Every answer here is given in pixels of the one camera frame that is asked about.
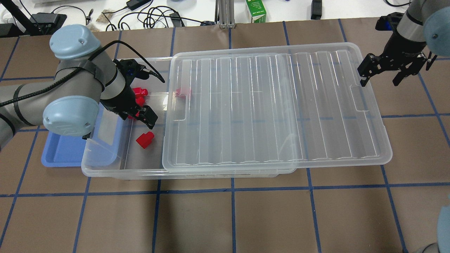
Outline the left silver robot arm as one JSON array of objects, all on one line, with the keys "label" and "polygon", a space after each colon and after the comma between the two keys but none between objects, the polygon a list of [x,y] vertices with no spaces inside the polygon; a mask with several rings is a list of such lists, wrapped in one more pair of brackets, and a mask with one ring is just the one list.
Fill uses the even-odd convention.
[{"label": "left silver robot arm", "polygon": [[131,87],[135,78],[164,77],[136,50],[144,64],[134,59],[111,59],[106,50],[114,40],[101,45],[87,27],[74,24],[57,30],[50,49],[59,59],[55,79],[1,87],[1,149],[18,130],[43,125],[61,136],[90,135],[102,105],[122,120],[132,117],[152,129],[158,119],[148,105],[139,105]]}]

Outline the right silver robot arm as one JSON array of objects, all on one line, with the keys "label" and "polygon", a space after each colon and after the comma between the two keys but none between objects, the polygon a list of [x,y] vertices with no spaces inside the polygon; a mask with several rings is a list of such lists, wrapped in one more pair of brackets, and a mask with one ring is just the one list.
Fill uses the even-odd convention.
[{"label": "right silver robot arm", "polygon": [[429,70],[438,56],[450,54],[450,2],[448,0],[412,0],[405,13],[381,16],[378,31],[391,31],[379,56],[368,53],[358,67],[360,84],[384,71],[397,71],[393,84]]}]

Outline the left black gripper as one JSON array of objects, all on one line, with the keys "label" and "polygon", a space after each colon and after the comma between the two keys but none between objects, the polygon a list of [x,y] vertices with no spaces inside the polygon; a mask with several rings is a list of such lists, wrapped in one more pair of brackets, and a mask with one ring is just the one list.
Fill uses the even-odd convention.
[{"label": "left black gripper", "polygon": [[128,115],[135,115],[135,120],[144,123],[152,130],[159,117],[148,105],[140,107],[136,103],[131,87],[135,78],[149,78],[149,73],[145,71],[146,67],[134,59],[114,60],[114,64],[116,72],[114,77],[106,83],[100,96],[100,103],[123,120],[126,120]]}]

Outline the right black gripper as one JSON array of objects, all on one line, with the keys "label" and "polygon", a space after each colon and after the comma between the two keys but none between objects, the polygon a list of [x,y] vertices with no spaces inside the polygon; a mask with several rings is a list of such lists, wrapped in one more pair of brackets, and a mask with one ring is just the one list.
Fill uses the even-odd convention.
[{"label": "right black gripper", "polygon": [[437,55],[423,53],[426,42],[423,37],[423,20],[410,13],[394,12],[381,16],[375,26],[378,31],[392,31],[384,51],[376,56],[368,53],[360,63],[357,71],[361,77],[360,84],[366,87],[370,78],[384,71],[396,71],[393,79],[398,86],[405,78],[418,75],[425,66],[428,71],[437,59]]}]

